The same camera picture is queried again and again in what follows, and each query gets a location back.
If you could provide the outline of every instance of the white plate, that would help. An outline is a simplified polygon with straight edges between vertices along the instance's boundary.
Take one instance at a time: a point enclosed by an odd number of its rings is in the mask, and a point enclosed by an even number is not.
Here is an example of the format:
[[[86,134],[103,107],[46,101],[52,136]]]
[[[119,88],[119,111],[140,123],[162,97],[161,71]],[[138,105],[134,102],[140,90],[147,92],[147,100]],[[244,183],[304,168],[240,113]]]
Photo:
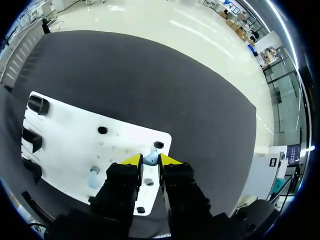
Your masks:
[[[50,103],[47,115],[37,115],[28,106],[23,126],[43,138],[41,149],[32,154],[32,144],[21,139],[22,157],[37,163],[42,168],[42,178],[68,196],[89,204],[96,196],[112,163],[120,163],[138,153],[149,154],[154,142],[164,143],[159,153],[168,155],[171,136],[168,133],[137,126],[92,113],[65,104],[37,92]],[[107,134],[98,133],[98,127],[106,127]],[[89,187],[90,169],[97,166],[100,171],[95,180],[98,188]],[[152,179],[153,185],[146,185]],[[135,202],[134,215],[151,213],[159,189],[158,166],[143,165],[142,185]],[[145,213],[138,213],[143,207]]]

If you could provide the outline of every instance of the glossy floor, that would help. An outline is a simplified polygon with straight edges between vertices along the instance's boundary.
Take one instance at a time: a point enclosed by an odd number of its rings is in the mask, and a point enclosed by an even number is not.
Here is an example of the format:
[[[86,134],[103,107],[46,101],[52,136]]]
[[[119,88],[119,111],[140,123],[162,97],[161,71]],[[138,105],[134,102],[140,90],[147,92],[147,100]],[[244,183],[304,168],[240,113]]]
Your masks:
[[[51,31],[128,34],[164,44],[197,60],[223,76],[256,107],[254,153],[268,152],[274,140],[274,117],[265,76],[246,44],[215,11],[197,0],[85,3],[79,1],[55,13],[58,20]]]

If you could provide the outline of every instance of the black mat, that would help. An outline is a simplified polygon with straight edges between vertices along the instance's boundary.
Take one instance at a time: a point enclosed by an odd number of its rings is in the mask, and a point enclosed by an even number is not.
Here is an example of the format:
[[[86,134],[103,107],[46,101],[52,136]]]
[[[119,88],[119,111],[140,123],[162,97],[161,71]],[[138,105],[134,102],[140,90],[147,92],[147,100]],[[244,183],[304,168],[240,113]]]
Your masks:
[[[211,200],[211,213],[230,214],[235,207],[252,162],[256,109],[229,82],[194,59],[119,33],[69,31],[41,39],[12,93],[0,94],[0,173],[22,204],[20,194],[27,190],[56,217],[70,206],[86,206],[43,180],[34,185],[23,168],[21,126],[31,91],[171,134],[169,156],[191,164],[198,185]],[[131,235],[167,233],[164,209],[158,194],[151,215],[134,219]]]

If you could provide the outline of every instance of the sign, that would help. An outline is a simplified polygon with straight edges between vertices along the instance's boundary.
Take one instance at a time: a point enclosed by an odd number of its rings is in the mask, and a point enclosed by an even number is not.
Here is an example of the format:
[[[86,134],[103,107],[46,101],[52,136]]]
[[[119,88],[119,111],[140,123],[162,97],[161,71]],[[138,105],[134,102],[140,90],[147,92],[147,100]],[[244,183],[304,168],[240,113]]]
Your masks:
[[[289,145],[286,151],[286,159],[289,165],[299,164],[301,144]]]
[[[277,164],[277,159],[276,158],[271,158],[269,167],[275,167],[276,164]]]

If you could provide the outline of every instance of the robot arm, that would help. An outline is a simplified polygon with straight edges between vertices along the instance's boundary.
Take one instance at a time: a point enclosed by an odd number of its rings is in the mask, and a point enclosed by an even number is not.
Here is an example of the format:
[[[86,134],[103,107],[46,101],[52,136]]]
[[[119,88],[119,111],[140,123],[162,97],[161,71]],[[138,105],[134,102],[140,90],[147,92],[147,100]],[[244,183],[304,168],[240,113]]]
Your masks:
[[[242,240],[264,234],[278,211],[257,200],[236,215],[212,216],[210,200],[194,179],[194,170],[164,154],[158,155],[159,181],[168,215],[171,237],[185,239]],[[138,154],[106,171],[107,180],[88,212],[73,209],[49,225],[45,240],[127,239],[143,174],[143,156]]]

